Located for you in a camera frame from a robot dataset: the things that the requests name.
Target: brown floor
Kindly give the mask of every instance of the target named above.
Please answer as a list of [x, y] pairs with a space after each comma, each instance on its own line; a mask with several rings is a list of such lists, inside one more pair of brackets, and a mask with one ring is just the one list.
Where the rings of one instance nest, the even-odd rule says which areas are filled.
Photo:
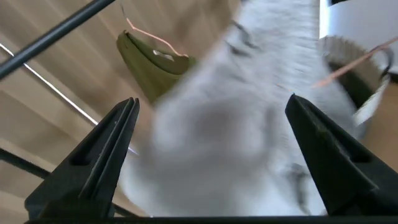
[[390, 84], [368, 127], [363, 144], [398, 171], [398, 84]]

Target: curtain fold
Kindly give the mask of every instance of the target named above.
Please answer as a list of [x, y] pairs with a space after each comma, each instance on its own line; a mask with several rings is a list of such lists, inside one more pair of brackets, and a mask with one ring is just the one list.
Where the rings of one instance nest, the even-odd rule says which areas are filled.
[[[2, 0], [0, 44], [16, 53], [89, 2]], [[27, 63], [42, 78], [21, 67], [0, 82], [0, 147], [52, 171], [92, 130], [92, 120], [100, 121], [116, 103], [129, 97], [141, 102], [133, 142], [150, 131], [152, 107], [118, 52], [116, 39], [127, 30], [151, 47], [168, 49], [131, 30], [122, 5], [136, 27], [200, 59], [225, 31], [239, 0], [115, 1]], [[0, 62], [9, 57], [0, 49]], [[41, 181], [0, 161], [1, 223], [27, 220], [23, 201]], [[119, 191], [114, 202], [145, 215]]]

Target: olive green garment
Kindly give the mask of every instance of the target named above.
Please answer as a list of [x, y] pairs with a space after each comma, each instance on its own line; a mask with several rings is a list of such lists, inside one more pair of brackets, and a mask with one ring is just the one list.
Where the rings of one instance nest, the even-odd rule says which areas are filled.
[[156, 51], [163, 55], [155, 54], [155, 49], [126, 31], [119, 35], [116, 43], [124, 62], [150, 103], [169, 91], [195, 64], [192, 57], [178, 56], [161, 50]]

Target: corrugated wall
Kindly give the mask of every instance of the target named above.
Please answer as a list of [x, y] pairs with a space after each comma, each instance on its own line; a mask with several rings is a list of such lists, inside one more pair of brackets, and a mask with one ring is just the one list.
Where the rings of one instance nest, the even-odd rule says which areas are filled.
[[[17, 52], [87, 4], [89, 0], [2, 0], [0, 43]], [[135, 138], [147, 131], [152, 108], [116, 48], [128, 18], [140, 29], [169, 41], [180, 52], [204, 56], [225, 31], [238, 0], [122, 0], [75, 29], [29, 62], [92, 118], [99, 121], [130, 96], [142, 102]], [[164, 45], [132, 32], [153, 47]], [[0, 49], [0, 61], [9, 54]], [[93, 124], [26, 68], [0, 83], [0, 147], [52, 170]], [[0, 222], [27, 220], [24, 199], [41, 180], [0, 161]], [[121, 194], [115, 202], [139, 211]]]

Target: white cloth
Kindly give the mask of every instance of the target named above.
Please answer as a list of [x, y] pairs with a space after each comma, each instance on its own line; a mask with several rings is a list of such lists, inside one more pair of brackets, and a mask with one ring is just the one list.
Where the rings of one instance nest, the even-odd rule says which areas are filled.
[[[294, 164], [306, 166], [287, 100], [293, 92], [310, 100], [355, 135], [342, 87], [310, 88], [329, 73], [318, 17], [319, 0], [247, 1], [237, 22], [250, 44], [231, 26], [160, 101], [147, 147], [123, 165], [127, 197], [153, 216], [306, 215], [291, 178]], [[304, 186], [306, 209], [323, 213], [313, 180]]]

